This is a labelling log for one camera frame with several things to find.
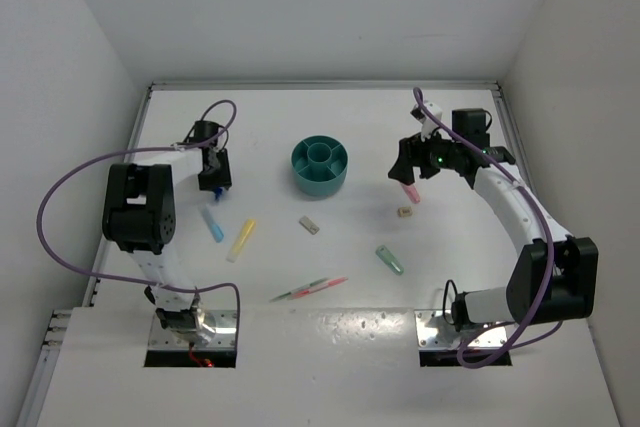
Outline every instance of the green round container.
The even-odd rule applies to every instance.
[[[307,195],[335,194],[347,177],[347,151],[325,135],[307,137],[293,149],[291,165],[296,184]]]

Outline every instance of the white wall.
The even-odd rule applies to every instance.
[[[136,79],[492,79],[542,0],[86,0]]]
[[[81,160],[124,147],[142,92],[83,0],[0,0],[0,426],[14,425],[53,308],[82,300],[86,280],[36,239],[46,189]],[[46,230],[90,266],[105,166],[54,198]]]
[[[629,426],[640,425],[639,81],[640,0],[546,0],[505,82],[543,201],[600,249],[591,323]]]

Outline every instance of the purple cable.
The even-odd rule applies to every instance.
[[[44,209],[46,208],[47,204],[49,203],[49,200],[51,199],[51,197],[53,196],[53,194],[55,193],[56,190],[58,190],[58,188],[60,188],[60,186],[62,184],[64,184],[67,180],[69,180],[71,177],[73,177],[74,175],[76,175],[78,172],[86,169],[87,167],[92,166],[93,164],[97,164],[98,162],[102,162],[103,160],[107,160],[107,159],[112,159],[113,157],[122,157],[124,155],[129,155],[129,154],[139,154],[139,153],[143,153],[143,152],[174,152],[176,150],[179,149],[184,149],[184,150],[190,150],[190,149],[198,149],[200,147],[206,147],[207,145],[209,145],[211,142],[215,141],[218,137],[220,137],[224,132],[227,132],[229,127],[231,127],[231,124],[233,124],[233,122],[236,120],[236,114],[238,112],[238,108],[236,106],[236,104],[232,101],[232,100],[219,100],[217,102],[215,102],[214,104],[212,104],[207,110],[205,110],[204,114],[202,115],[201,120],[204,120],[204,118],[207,116],[207,114],[209,112],[211,112],[211,110],[213,110],[215,107],[217,107],[218,105],[221,104],[229,104],[232,109],[233,112],[231,114],[231,118],[229,119],[229,122],[227,122],[227,124],[222,127],[221,130],[218,131],[218,133],[216,135],[214,135],[213,137],[204,140],[202,142],[199,142],[197,144],[191,144],[191,145],[180,145],[180,146],[176,146],[174,147],[140,147],[140,148],[136,148],[136,149],[129,149],[129,150],[121,150],[118,152],[111,152],[109,154],[104,154],[104,155],[100,155],[94,159],[88,160],[83,164],[80,164],[79,166],[77,166],[76,168],[72,169],[71,171],[67,172],[65,175],[63,175],[60,180],[58,180],[55,184],[53,184],[53,186],[49,189],[49,191],[45,194],[44,198],[42,199],[42,202],[40,202],[40,207],[38,207],[38,214],[36,216],[36,232],[38,233],[38,240],[40,240],[40,244],[42,244],[42,247],[44,248],[45,252],[49,255],[49,257],[51,257],[53,260],[55,260],[58,264],[60,264],[61,266],[65,267],[66,269],[71,270],[72,272],[75,272],[76,274],[81,274],[81,275],[86,275],[87,277],[95,277],[97,279],[107,279],[107,280],[118,280],[121,282],[130,282],[130,283],[134,283],[134,284],[142,284],[142,285],[150,285],[150,286],[158,286],[162,289],[165,290],[170,290],[171,292],[179,292],[182,294],[201,294],[204,292],[211,292],[212,290],[217,290],[217,289],[221,289],[223,287],[231,287],[236,294],[236,303],[238,306],[238,318],[237,318],[237,325],[236,325],[236,349],[238,346],[238,334],[240,332],[240,291],[238,290],[238,286],[231,283],[231,282],[225,282],[222,284],[216,284],[216,285],[209,285],[207,287],[203,287],[201,289],[199,288],[194,288],[194,289],[182,289],[180,287],[174,287],[171,285],[158,285],[156,282],[152,282],[150,280],[147,279],[138,279],[136,277],[127,277],[124,275],[114,275],[114,274],[105,274],[105,273],[101,273],[101,272],[92,272],[90,270],[86,270],[86,269],[81,269],[80,267],[76,267],[73,264],[70,264],[69,262],[67,262],[66,260],[64,260],[62,257],[60,257],[58,254],[56,254],[54,252],[54,250],[51,248],[51,246],[49,245],[49,242],[47,242],[46,237],[44,236],[44,228],[43,228],[43,222],[42,219],[44,217]]]
[[[502,165],[500,165],[499,162],[497,162],[490,156],[486,155],[484,152],[482,152],[481,149],[473,145],[464,137],[456,134],[453,130],[447,127],[442,121],[440,121],[440,119],[438,119],[435,115],[429,112],[429,109],[427,109],[427,107],[424,105],[422,90],[420,90],[420,88],[415,87],[413,89],[413,96],[415,97],[416,102],[420,107],[420,110],[422,110],[422,112],[427,117],[429,117],[429,119],[433,123],[435,123],[443,131],[449,134],[449,136],[451,136],[452,139],[457,140],[458,142],[463,144],[465,147],[467,147],[469,150],[471,150],[473,153],[480,156],[482,159],[489,162],[489,164],[496,167],[507,179],[509,179],[509,181],[512,184],[515,185],[515,183],[518,182],[518,179],[516,179],[513,175],[511,175],[511,173],[508,170],[506,170]],[[511,350],[512,348],[523,347],[524,345],[530,345],[534,342],[542,340],[543,338],[546,338],[549,335],[555,333],[562,325],[562,323],[559,322],[556,328],[552,329],[550,332],[547,332],[547,334],[544,334],[536,339],[523,342],[519,346],[514,346],[514,344],[520,338],[520,336],[523,334],[526,328],[529,327],[529,325],[531,324],[531,321],[533,320],[533,317],[536,315],[536,312],[540,307],[540,304],[542,304],[544,294],[547,291],[547,287],[549,286],[549,282],[551,281],[551,276],[553,275],[553,263],[554,263],[553,236],[551,235],[551,229],[549,228],[549,224],[547,223],[547,220],[545,219],[544,214],[540,210],[540,207],[538,207],[538,204],[535,201],[535,199],[529,194],[529,192],[527,192],[527,189],[525,189],[524,186],[522,185],[517,185],[517,189],[522,194],[522,197],[524,197],[524,199],[527,201],[527,203],[529,204],[533,212],[536,214],[536,217],[538,217],[540,224],[542,225],[542,230],[544,231],[544,236],[545,236],[543,240],[547,242],[547,264],[545,267],[544,275],[542,277],[542,282],[540,283],[540,288],[538,289],[538,292],[536,293],[536,296],[534,297],[533,302],[531,303],[531,307],[529,308],[526,315],[522,319],[522,322],[520,322],[520,324],[516,328],[516,331],[511,335],[511,337],[507,339],[504,345],[502,345],[498,350],[496,350],[493,354],[489,355],[485,359],[482,359],[478,362],[467,362],[464,359],[464,352],[469,347],[469,344],[475,338],[477,338],[477,336],[470,338],[468,340],[464,340],[460,343],[460,345],[458,346],[456,358],[460,363],[460,365],[462,365],[463,367],[467,367],[468,369],[480,369],[482,367],[490,365],[493,362],[495,362],[498,358],[500,358],[503,354]],[[499,325],[493,325],[491,327],[487,327],[486,329],[481,330],[478,335],[481,335],[488,330],[495,329],[497,327],[502,327],[504,325],[505,324],[499,324]]]

